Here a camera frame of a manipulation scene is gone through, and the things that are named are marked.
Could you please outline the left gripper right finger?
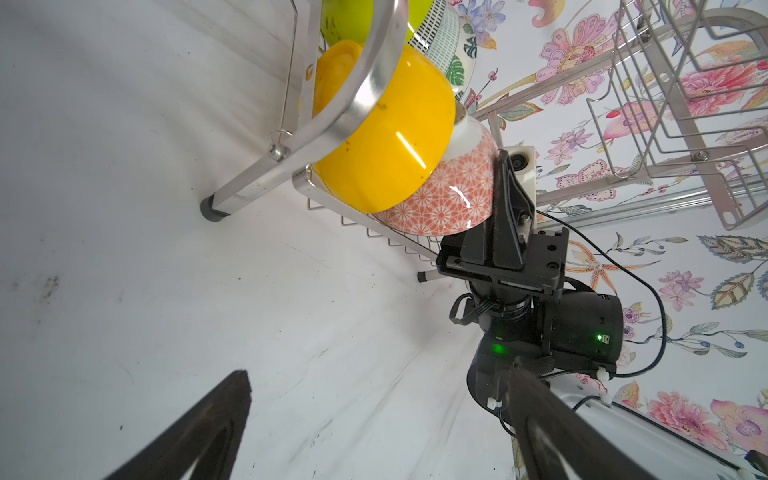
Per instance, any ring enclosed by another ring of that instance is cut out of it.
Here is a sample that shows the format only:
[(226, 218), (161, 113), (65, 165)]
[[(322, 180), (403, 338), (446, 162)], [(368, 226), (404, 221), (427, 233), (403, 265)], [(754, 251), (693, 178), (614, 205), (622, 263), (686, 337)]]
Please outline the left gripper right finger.
[(509, 413), (530, 479), (652, 477), (526, 370), (509, 373)]

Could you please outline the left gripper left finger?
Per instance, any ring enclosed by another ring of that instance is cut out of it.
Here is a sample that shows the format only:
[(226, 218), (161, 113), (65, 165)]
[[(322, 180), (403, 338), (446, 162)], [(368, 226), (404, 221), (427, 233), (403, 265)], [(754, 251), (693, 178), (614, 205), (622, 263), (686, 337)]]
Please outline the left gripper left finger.
[(110, 479), (228, 479), (251, 406), (245, 370), (235, 370)]

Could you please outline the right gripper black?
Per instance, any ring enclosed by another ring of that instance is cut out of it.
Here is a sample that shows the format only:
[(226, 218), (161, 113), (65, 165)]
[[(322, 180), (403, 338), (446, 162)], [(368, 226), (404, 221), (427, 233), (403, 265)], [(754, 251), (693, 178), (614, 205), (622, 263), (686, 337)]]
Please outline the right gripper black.
[(526, 236), (533, 203), (514, 174), (506, 150), (494, 172), (492, 224), (441, 241), (437, 259), (443, 276), (465, 280), (481, 297), (558, 297), (565, 277), (569, 231), (534, 231)]

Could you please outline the black white floral bowl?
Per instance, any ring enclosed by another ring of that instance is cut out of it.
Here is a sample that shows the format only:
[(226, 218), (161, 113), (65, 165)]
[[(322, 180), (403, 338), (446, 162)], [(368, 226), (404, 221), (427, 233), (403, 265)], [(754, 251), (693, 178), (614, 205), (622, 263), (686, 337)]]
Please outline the black white floral bowl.
[(404, 234), (441, 237), (469, 230), (492, 213), (498, 147), (471, 116), (454, 125), (445, 155), (429, 179), (398, 205), (373, 215)]

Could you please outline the yellow bowl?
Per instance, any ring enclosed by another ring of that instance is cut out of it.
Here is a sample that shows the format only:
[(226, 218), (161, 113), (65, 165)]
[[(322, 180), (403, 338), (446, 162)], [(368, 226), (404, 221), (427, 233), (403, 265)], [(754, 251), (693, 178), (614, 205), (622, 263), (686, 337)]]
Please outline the yellow bowl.
[(415, 193), (450, 143), (455, 100), (450, 83), (425, 55), (406, 45), (384, 93), (366, 120), (312, 166), (337, 199), (365, 214)]

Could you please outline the green leaf pattern bowl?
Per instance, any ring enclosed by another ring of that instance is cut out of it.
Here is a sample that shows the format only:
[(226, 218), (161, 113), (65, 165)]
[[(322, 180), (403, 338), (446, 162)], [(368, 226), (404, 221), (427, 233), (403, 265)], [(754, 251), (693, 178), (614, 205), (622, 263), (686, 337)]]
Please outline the green leaf pattern bowl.
[(445, 72), (457, 101), (463, 100), (469, 92), (479, 50), (473, 25), (461, 20), (459, 26), (458, 45)]

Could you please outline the steel wire dish rack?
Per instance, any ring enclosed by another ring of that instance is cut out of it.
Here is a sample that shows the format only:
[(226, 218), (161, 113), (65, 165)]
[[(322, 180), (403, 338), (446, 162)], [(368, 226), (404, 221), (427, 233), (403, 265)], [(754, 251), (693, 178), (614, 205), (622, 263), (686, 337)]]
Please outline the steel wire dish rack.
[[(405, 235), (385, 226), (333, 197), (314, 182), (312, 166), (348, 139), (354, 128), (371, 114), (391, 80), (399, 59), (397, 42), (404, 34), (408, 6), (403, 1), (382, 1), (373, 12), (373, 44), (354, 68), (352, 77), (341, 88), (341, 96), (329, 113), (312, 119), (309, 109), (300, 110), (295, 132), (280, 131), (269, 151), (226, 185), (205, 198), (202, 215), (218, 222), (259, 199), (284, 182), (307, 199), (311, 210), (327, 209), (341, 217), (346, 226), (364, 227), (373, 237), (387, 239), (393, 247), (415, 254), (427, 262), (437, 259), (434, 238), (430, 235)], [(727, 179), (718, 165), (737, 158), (754, 158), (767, 148), (763, 125), (731, 127), (736, 141), (727, 145), (708, 145), (707, 133), (699, 127), (699, 117), (691, 113), (692, 95), (685, 89), (681, 71), (696, 65), (691, 45), (699, 31), (712, 40), (746, 36), (757, 50), (759, 60), (767, 56), (767, 19), (764, 15), (731, 5), (709, 8), (703, 1), (691, 3), (691, 13), (675, 17), (661, 1), (622, 1), (618, 5), (618, 25), (603, 53), (587, 62), (556, 74), (529, 87), (518, 86), (501, 92), (475, 111), (476, 119), (490, 125), (498, 134), (498, 120), (507, 111), (564, 88), (573, 80), (597, 70), (608, 74), (607, 89), (614, 94), (618, 112), (625, 118), (634, 115), (633, 105), (647, 99), (653, 87), (660, 91), (661, 106), (645, 122), (648, 133), (631, 128), (637, 141), (639, 162), (625, 174), (611, 173), (587, 183), (554, 190), (542, 195), (539, 205), (546, 207), (588, 194), (616, 189), (649, 179), (665, 178), (683, 172), (697, 175), (704, 185), (704, 198), (715, 208), (727, 230), (746, 227), (767, 215), (765, 203), (751, 211), (740, 205), (741, 196), (753, 197), (767, 188), (763, 170), (753, 177)]]

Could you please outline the pale teal glass bowl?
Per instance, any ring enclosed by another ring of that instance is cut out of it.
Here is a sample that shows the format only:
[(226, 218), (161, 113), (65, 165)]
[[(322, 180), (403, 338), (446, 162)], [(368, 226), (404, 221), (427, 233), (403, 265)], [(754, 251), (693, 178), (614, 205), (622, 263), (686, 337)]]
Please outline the pale teal glass bowl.
[(455, 9), (447, 1), (432, 1), (425, 19), (408, 44), (446, 74), (455, 56), (460, 32), (460, 19)]

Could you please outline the lime green bowl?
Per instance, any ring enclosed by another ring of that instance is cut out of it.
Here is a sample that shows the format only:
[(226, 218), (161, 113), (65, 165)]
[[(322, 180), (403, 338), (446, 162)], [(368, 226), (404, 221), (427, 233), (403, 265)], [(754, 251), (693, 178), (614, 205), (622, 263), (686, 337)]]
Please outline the lime green bowl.
[[(352, 40), (364, 45), (372, 25), (374, 3), (374, 0), (324, 0), (320, 31), (325, 43), (333, 46), (342, 40)], [(430, 0), (408, 2), (407, 41), (427, 18), (432, 4)]]

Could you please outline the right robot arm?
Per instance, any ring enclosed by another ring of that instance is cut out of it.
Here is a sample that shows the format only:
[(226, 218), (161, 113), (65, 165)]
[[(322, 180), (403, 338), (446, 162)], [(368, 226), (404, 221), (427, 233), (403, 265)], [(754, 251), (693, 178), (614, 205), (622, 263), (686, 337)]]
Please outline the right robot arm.
[(536, 210), (518, 173), (519, 154), (494, 166), (490, 217), (443, 238), (438, 273), (469, 290), (450, 319), (482, 338), (467, 373), (475, 402), (496, 417), (530, 479), (763, 479), (767, 458), (717, 453), (701, 440), (656, 425), (627, 401), (580, 395), (580, 376), (618, 377), (623, 308), (613, 295), (566, 273), (573, 228), (534, 227)]

